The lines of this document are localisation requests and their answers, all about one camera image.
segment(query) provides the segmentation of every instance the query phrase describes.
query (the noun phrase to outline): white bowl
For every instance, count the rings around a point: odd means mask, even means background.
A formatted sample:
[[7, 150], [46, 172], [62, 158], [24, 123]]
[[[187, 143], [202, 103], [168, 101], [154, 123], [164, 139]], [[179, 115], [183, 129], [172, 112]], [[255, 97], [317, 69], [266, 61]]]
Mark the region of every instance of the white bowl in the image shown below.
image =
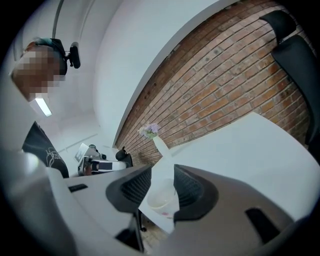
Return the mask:
[[153, 180], [147, 203], [152, 210], [166, 218], [172, 219], [179, 211], [179, 198], [171, 178]]

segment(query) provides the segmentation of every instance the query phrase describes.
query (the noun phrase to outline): ceiling light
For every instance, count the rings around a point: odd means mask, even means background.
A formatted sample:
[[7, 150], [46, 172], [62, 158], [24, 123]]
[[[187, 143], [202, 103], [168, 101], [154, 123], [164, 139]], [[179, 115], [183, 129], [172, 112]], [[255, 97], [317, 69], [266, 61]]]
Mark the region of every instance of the ceiling light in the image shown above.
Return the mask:
[[36, 103], [38, 103], [40, 109], [42, 110], [42, 112], [45, 114], [46, 117], [49, 117], [52, 115], [50, 109], [48, 108], [48, 106], [43, 98], [36, 98], [35, 101], [36, 101]]

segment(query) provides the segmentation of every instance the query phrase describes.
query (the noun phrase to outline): brick wall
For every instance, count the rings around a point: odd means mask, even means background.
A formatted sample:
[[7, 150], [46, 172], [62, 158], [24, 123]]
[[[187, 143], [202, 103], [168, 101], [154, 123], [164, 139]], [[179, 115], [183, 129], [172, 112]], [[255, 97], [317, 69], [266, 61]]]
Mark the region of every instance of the brick wall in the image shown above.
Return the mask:
[[[160, 125], [159, 135], [171, 148], [253, 111], [304, 142], [306, 103], [270, 54], [277, 45], [272, 28], [258, 20], [274, 10], [287, 12], [270, 0], [239, 1], [177, 45], [142, 90], [116, 141], [133, 164], [161, 158], [154, 143], [137, 133], [147, 121]], [[310, 44], [301, 26], [296, 33]]]

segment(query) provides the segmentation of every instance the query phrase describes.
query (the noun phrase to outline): white table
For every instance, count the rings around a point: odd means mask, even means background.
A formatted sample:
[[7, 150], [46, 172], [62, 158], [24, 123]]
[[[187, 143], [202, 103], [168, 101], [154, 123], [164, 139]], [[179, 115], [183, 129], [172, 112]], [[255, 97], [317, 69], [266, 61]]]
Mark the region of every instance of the white table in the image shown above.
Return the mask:
[[[199, 168], [248, 183], [294, 220], [308, 215], [320, 193], [320, 166], [291, 135], [264, 117], [250, 113], [215, 132], [170, 149], [175, 164]], [[151, 186], [174, 178], [173, 164], [165, 160], [152, 168]], [[172, 219], [147, 204], [139, 209], [167, 233]]]

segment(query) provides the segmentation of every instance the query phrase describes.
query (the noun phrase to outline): person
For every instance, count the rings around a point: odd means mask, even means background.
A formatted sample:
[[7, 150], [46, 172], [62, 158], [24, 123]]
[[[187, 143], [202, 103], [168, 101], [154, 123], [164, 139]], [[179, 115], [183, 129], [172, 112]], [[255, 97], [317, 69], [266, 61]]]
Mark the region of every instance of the person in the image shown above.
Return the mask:
[[[10, 77], [28, 102], [34, 100], [37, 93], [47, 92], [48, 87], [66, 74], [67, 62], [61, 48], [63, 50], [60, 40], [36, 38], [14, 66]], [[47, 167], [58, 169], [63, 178], [69, 178], [66, 163], [36, 122], [27, 133], [22, 149], [36, 155]]]

